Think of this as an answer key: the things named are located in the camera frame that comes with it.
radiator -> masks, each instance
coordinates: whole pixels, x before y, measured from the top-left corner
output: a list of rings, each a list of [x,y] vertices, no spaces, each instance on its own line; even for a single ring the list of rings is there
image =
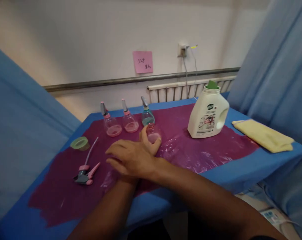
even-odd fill
[[[150,91],[151,102],[172,102],[182,99],[187,99],[187,91],[189,97],[193,96],[198,97],[202,92],[204,86],[208,85],[209,80],[218,83],[218,86],[221,88],[221,92],[230,91],[233,81],[236,76],[221,77],[221,78],[210,78],[210,79],[201,79],[188,81],[188,86],[186,82],[176,82],[176,83],[167,83],[160,85],[148,86]]]

yellow cloth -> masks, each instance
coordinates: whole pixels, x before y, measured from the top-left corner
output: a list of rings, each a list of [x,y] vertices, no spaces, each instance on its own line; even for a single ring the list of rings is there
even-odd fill
[[[233,121],[233,126],[272,153],[292,151],[294,140],[252,119]]]

wall outlet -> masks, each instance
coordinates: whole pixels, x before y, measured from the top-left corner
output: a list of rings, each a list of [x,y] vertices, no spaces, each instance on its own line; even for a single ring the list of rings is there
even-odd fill
[[[187,56],[187,44],[178,44],[178,57],[186,57]]]

green cap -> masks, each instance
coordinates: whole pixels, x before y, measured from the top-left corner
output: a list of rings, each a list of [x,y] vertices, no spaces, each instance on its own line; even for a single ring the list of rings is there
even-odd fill
[[[86,137],[79,137],[71,143],[70,147],[73,149],[79,149],[84,147],[87,143],[88,139]]]
[[[209,80],[209,84],[205,86],[207,89],[218,89],[218,85],[216,82],[213,82],[212,80]]]

white wall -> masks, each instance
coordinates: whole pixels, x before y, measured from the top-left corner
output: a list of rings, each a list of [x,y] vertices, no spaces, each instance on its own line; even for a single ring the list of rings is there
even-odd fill
[[[0,0],[0,48],[41,85],[137,76],[132,51],[153,52],[153,74],[183,72],[179,42],[198,44],[198,70],[239,67],[270,0]],[[191,55],[188,71],[194,71]],[[146,86],[54,94],[80,120],[140,105]]]

